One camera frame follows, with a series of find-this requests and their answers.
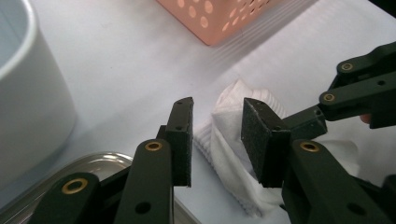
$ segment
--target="cloth fold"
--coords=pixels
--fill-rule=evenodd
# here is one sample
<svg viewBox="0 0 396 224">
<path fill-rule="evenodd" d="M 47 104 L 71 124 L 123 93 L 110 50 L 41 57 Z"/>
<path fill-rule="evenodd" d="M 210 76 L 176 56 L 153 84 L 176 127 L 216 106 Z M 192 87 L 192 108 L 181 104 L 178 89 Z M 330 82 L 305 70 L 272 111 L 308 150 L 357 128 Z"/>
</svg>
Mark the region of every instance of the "cloth fold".
<svg viewBox="0 0 396 224">
<path fill-rule="evenodd" d="M 218 174 L 224 188 L 251 216 L 265 213 L 283 203 L 281 189 L 266 189 L 256 180 L 252 165 L 241 141 L 242 110 L 245 97 L 267 103 L 282 119 L 285 109 L 266 89 L 252 90 L 238 79 L 220 95 L 208 121 L 194 129 L 194 145 L 205 155 Z M 358 150 L 353 143 L 321 142 L 340 163 L 355 175 Z"/>
</svg>

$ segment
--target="pink basket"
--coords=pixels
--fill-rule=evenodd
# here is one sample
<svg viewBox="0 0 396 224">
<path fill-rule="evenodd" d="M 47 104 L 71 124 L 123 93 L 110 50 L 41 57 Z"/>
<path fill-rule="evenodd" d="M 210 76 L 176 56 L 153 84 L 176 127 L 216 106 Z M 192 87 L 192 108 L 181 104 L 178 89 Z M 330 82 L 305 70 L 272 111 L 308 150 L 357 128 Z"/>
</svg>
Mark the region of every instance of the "pink basket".
<svg viewBox="0 0 396 224">
<path fill-rule="evenodd" d="M 207 45 L 219 43 L 281 0 L 157 0 Z"/>
</svg>

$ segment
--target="metal tray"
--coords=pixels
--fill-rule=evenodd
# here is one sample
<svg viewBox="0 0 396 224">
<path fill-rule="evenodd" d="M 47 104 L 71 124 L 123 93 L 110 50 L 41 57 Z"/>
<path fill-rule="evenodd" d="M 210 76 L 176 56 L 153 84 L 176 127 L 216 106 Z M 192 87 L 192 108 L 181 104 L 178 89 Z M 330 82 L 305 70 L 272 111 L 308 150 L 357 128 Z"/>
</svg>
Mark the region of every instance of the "metal tray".
<svg viewBox="0 0 396 224">
<path fill-rule="evenodd" d="M 130 166 L 132 159 L 130 156 L 115 152 L 102 152 L 80 158 L 51 175 L 48 179 L 32 186 L 16 200 L 1 209 L 0 223 L 28 223 L 43 195 L 63 176 L 76 172 L 88 172 L 97 175 L 99 180 L 103 180 Z M 177 198 L 175 198 L 174 206 L 176 224 L 200 223 Z"/>
</svg>

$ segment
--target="white table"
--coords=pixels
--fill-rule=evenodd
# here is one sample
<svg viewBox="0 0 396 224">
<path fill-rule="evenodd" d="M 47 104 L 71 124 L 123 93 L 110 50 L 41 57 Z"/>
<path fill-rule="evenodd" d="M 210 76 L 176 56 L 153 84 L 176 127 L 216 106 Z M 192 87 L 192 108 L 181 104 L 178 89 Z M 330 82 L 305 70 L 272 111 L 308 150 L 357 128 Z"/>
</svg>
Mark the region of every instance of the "white table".
<svg viewBox="0 0 396 224">
<path fill-rule="evenodd" d="M 290 112 L 318 102 L 335 66 L 396 40 L 396 20 L 365 0 L 284 0 L 215 47 L 205 46 L 154 0 L 32 0 L 74 98 L 78 121 L 62 150 L 0 191 L 0 207 L 51 171 L 98 151 L 134 155 L 155 137 L 175 100 L 192 96 L 194 125 L 241 77 L 267 88 Z M 322 139 L 360 148 L 360 177 L 396 173 L 396 128 L 358 118 L 329 122 Z M 288 223 L 275 210 L 248 217 L 196 149 L 192 188 L 176 196 L 203 223 Z"/>
</svg>

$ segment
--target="white bowl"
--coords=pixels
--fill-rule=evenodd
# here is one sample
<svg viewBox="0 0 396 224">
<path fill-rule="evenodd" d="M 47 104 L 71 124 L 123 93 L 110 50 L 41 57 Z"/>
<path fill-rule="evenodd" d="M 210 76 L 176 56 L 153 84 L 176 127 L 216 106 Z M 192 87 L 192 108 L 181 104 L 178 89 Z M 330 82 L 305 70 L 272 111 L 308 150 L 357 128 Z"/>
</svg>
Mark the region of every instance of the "white bowl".
<svg viewBox="0 0 396 224">
<path fill-rule="evenodd" d="M 0 189 L 47 158 L 76 113 L 27 0 L 0 1 Z"/>
</svg>

